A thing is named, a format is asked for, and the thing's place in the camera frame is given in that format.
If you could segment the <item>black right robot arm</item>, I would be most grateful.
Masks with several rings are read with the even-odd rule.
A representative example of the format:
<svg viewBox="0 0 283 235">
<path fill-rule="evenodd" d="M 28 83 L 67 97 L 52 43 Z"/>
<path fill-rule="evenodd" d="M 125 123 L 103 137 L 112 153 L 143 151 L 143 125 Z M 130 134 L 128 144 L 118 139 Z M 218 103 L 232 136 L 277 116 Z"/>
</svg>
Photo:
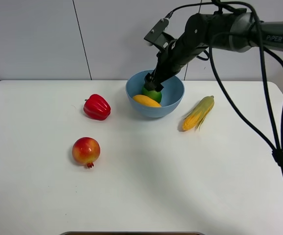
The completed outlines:
<svg viewBox="0 0 283 235">
<path fill-rule="evenodd" d="M 169 17 L 162 18 L 144 38 L 159 50 L 154 71 L 145 76 L 148 91 L 161 91 L 164 81 L 177 75 L 208 47 L 246 52 L 259 45 L 252 13 L 194 14 L 177 39 L 165 32 L 168 24 Z"/>
</svg>

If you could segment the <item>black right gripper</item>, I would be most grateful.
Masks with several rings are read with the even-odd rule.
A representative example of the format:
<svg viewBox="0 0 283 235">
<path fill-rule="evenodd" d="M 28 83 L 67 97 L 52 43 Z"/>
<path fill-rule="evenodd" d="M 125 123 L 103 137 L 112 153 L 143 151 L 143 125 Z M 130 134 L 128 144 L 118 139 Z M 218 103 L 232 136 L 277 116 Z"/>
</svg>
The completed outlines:
<svg viewBox="0 0 283 235">
<path fill-rule="evenodd" d="M 187 40 L 184 36 L 179 37 L 168 46 L 167 50 L 159 54 L 154 72 L 149 72 L 145 76 L 145 89 L 162 91 L 164 87 L 155 82 L 164 82 L 178 74 L 186 64 L 199 56 L 206 48 L 206 45 L 194 39 Z"/>
</svg>

